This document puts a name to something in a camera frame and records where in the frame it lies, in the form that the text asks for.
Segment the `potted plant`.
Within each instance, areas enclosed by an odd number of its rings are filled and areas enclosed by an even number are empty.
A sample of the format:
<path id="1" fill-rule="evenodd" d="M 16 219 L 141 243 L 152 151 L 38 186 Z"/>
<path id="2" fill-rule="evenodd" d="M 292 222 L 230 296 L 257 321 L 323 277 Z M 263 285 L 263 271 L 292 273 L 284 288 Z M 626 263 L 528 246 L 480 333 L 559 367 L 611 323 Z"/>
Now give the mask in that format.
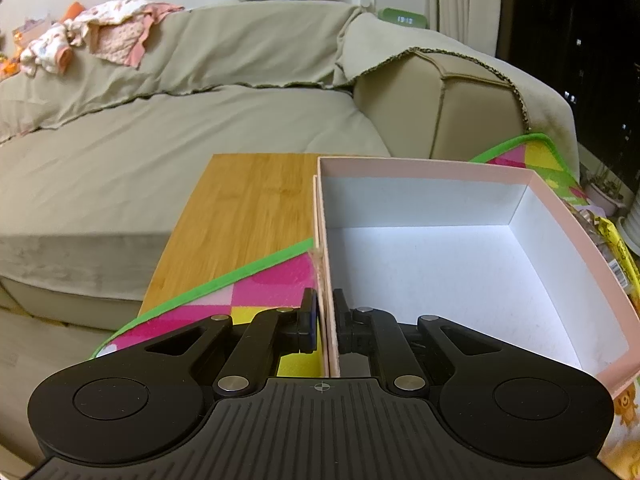
<path id="1" fill-rule="evenodd" d="M 615 217 L 625 207 L 622 187 L 623 181 L 608 166 L 600 164 L 587 179 L 586 193 L 604 211 L 605 217 Z"/>

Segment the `colourful cartoon play mat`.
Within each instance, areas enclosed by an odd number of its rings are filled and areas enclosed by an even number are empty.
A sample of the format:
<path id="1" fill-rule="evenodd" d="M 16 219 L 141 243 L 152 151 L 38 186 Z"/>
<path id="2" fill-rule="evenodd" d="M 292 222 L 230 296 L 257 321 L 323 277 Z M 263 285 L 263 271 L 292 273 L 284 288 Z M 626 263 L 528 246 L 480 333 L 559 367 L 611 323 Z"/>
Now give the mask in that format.
<path id="1" fill-rule="evenodd" d="M 476 156 L 472 164 L 536 172 L 578 221 L 590 209 L 585 193 L 544 134 L 533 133 L 503 142 Z M 201 320 L 206 314 L 225 313 L 236 322 L 245 323 L 268 309 L 296 307 L 306 288 L 320 287 L 319 260 L 313 237 L 242 266 L 149 310 L 107 339 L 99 354 L 140 344 Z M 610 259 L 605 261 L 629 299 L 620 265 Z M 620 478 L 634 479 L 639 474 L 639 373 L 615 395 L 614 405 L 614 422 L 602 457 Z"/>

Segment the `pink baby clothes pile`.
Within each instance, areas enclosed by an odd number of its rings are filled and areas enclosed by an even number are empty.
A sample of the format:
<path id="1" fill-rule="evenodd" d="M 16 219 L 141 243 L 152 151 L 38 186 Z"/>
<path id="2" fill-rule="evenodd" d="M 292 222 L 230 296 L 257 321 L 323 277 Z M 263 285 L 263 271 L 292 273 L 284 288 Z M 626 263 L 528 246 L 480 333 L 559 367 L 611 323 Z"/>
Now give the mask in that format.
<path id="1" fill-rule="evenodd" d="M 137 68 L 151 29 L 182 6 L 148 0 L 111 0 L 55 22 L 21 50 L 21 70 L 53 75 L 66 72 L 74 50 L 84 48 L 100 60 Z"/>

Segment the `yellow snack packet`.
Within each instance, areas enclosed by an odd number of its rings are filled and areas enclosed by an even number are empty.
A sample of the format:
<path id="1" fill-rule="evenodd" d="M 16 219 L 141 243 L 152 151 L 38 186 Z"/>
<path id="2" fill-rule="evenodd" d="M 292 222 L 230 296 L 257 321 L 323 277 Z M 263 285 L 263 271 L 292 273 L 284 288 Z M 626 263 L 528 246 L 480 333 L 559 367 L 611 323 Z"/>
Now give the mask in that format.
<path id="1" fill-rule="evenodd" d="M 604 238 L 605 243 L 608 245 L 608 248 L 610 248 L 623 274 L 626 276 L 628 283 L 627 295 L 634 306 L 634 310 L 639 311 L 639 270 L 634 262 L 634 258 L 631 257 L 626 243 L 612 221 L 599 217 L 597 224 L 597 230 Z"/>

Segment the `olive sofa cover blanket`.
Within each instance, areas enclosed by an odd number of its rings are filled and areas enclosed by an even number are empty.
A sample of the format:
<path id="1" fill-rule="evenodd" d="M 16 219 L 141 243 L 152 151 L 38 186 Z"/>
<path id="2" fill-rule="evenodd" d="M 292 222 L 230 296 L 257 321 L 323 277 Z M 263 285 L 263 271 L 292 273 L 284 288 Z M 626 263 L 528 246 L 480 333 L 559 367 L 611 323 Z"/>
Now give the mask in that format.
<path id="1" fill-rule="evenodd" d="M 370 153 L 470 160 L 523 134 L 552 141 L 570 174 L 579 155 L 573 113 L 518 68 L 429 29 L 379 20 L 338 2 L 252 2 L 169 12 L 154 22 L 138 66 L 99 58 L 96 11 L 49 32 L 72 60 L 2 82 L 1 137 L 56 130 L 151 96 L 222 87 L 348 90 L 378 136 Z"/>

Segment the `green digital clock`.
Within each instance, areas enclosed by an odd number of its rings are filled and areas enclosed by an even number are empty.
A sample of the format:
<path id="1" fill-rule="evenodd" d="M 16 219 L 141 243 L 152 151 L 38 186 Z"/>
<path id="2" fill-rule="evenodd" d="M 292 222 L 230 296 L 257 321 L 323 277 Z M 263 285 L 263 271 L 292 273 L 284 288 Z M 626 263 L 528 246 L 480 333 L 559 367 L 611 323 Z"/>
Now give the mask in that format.
<path id="1" fill-rule="evenodd" d="M 384 8 L 378 10 L 378 19 L 395 25 L 428 29 L 427 17 L 420 13 L 414 13 L 406 10 Z"/>

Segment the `white wall socket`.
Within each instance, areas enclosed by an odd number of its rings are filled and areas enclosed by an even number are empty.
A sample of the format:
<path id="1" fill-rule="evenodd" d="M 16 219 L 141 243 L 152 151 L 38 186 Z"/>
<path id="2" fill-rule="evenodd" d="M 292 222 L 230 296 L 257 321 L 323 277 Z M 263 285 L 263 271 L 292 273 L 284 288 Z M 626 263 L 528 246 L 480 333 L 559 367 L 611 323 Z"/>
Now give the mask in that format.
<path id="1" fill-rule="evenodd" d="M 375 3 L 376 0 L 352 0 L 352 4 L 355 6 L 359 6 L 361 9 L 366 12 L 374 12 L 375 11 Z"/>

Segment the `white curtain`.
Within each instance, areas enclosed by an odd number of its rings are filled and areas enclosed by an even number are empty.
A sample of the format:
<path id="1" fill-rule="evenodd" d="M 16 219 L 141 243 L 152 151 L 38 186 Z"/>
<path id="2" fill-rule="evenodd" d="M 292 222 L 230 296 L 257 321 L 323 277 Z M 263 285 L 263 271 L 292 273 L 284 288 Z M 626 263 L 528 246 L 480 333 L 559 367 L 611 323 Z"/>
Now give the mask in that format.
<path id="1" fill-rule="evenodd" d="M 501 0 L 427 0 L 428 24 L 485 54 L 497 51 Z"/>

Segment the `pink cardboard box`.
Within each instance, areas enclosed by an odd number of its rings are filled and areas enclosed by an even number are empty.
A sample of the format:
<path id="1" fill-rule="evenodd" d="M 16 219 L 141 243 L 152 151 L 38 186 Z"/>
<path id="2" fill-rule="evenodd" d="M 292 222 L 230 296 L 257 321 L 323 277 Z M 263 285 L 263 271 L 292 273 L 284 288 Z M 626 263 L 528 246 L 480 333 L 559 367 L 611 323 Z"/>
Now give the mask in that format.
<path id="1" fill-rule="evenodd" d="M 596 376 L 639 373 L 639 320 L 536 172 L 446 160 L 322 157 L 314 177 L 323 364 L 341 371 L 332 292 L 413 323 L 438 315 Z"/>

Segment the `beige sofa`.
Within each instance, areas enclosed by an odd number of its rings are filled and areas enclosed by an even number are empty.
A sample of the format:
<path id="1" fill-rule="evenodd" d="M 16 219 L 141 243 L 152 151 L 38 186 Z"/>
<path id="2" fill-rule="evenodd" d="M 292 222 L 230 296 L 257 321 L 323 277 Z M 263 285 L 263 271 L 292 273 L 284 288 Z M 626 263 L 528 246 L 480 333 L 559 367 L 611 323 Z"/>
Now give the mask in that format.
<path id="1" fill-rule="evenodd" d="M 114 330 L 213 156 L 392 156 L 377 136 L 348 90 L 222 87 L 1 138 L 2 307 Z"/>

